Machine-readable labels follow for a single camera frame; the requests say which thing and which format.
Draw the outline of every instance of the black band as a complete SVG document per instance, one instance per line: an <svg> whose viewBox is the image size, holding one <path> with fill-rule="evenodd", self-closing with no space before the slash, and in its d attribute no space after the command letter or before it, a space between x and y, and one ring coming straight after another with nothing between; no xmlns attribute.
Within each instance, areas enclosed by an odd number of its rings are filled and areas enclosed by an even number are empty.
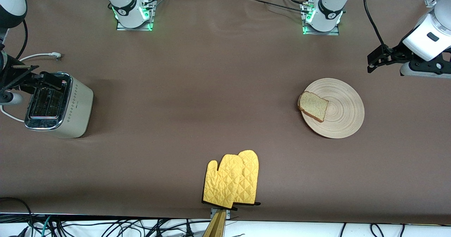
<svg viewBox="0 0 451 237"><path fill-rule="evenodd" d="M343 10L343 8L341 8L340 10L337 11L331 11L330 9L324 7L324 5L322 4L322 0L319 0L318 7L319 10L321 10L321 13L323 13L326 19L328 20L336 18L338 15L340 15L341 11Z"/></svg>
<svg viewBox="0 0 451 237"><path fill-rule="evenodd" d="M136 6L136 0L132 0L132 2L124 7L116 7L113 4L111 4L111 6L113 6L114 10L121 16L128 16L130 10L133 10Z"/></svg>
<svg viewBox="0 0 451 237"><path fill-rule="evenodd" d="M27 0L24 0L25 2L25 12L24 14L21 14L19 16L13 15L9 12L7 12L5 10L5 8L3 8L0 5L0 28L14 28L18 25L20 25L20 23L22 23L22 21L24 21L25 16L27 15L27 11L28 11L28 4L27 4Z"/></svg>

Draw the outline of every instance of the wooden plate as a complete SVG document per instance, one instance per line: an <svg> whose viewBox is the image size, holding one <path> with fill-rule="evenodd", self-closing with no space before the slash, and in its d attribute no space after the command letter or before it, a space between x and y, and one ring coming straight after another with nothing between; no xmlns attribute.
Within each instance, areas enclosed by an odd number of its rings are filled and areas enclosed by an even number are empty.
<svg viewBox="0 0 451 237"><path fill-rule="evenodd" d="M364 103L349 84L334 78L323 78L314 81L305 90L329 101L322 123L302 112L305 122L316 133L338 139L360 129L365 118Z"/></svg>

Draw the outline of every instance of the brown table surface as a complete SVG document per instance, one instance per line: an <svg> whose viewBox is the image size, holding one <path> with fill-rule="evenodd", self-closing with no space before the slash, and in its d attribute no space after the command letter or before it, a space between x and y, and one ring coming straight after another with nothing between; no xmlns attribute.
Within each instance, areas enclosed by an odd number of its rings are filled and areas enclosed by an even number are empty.
<svg viewBox="0 0 451 237"><path fill-rule="evenodd" d="M267 0L296 7L287 0ZM395 46L423 0L368 0ZM254 0L165 0L154 31L116 31L107 0L28 0L23 56L57 51L95 94L86 134L56 139L0 115L0 195L34 212L208 218L206 165L254 150L250 220L451 223L451 81L366 70L379 46L362 0L349 0L340 36L306 36L296 12ZM16 55L23 28L11 30ZM326 139L296 106L309 83L337 78L365 105L361 129ZM5 107L22 117L27 104ZM24 211L2 203L2 211Z"/></svg>

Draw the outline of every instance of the yellow oven mitt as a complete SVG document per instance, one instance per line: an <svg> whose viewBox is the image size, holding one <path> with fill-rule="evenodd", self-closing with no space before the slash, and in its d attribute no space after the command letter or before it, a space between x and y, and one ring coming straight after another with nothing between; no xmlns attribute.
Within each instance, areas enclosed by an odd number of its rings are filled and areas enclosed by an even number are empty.
<svg viewBox="0 0 451 237"><path fill-rule="evenodd" d="M235 203L254 205L257 193L258 158L254 151L246 150L238 156L243 160L243 171L236 192Z"/></svg>
<svg viewBox="0 0 451 237"><path fill-rule="evenodd" d="M203 202L232 208L243 167L243 160L238 155L224 155L219 168L216 160L210 161L206 168Z"/></svg>
<svg viewBox="0 0 451 237"><path fill-rule="evenodd" d="M206 169L203 203L229 209L234 203L259 205L255 203L257 178L258 158L251 150L224 155L219 169L218 162L212 160Z"/></svg>

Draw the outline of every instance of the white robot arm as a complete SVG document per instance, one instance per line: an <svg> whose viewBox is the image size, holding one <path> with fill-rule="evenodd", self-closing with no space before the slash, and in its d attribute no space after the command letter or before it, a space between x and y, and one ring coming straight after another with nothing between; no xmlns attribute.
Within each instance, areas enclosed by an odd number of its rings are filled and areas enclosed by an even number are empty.
<svg viewBox="0 0 451 237"><path fill-rule="evenodd" d="M348 0L309 0L314 3L314 10L306 23L315 30L327 32L340 22L343 7Z"/></svg>
<svg viewBox="0 0 451 237"><path fill-rule="evenodd" d="M26 0L0 0L0 28L16 27L26 15Z"/></svg>
<svg viewBox="0 0 451 237"><path fill-rule="evenodd" d="M126 28L137 28L149 19L149 0L109 0L116 18Z"/></svg>
<svg viewBox="0 0 451 237"><path fill-rule="evenodd" d="M401 75L451 78L451 0L438 0L393 49L379 46L368 55L368 73L382 65L403 63Z"/></svg>

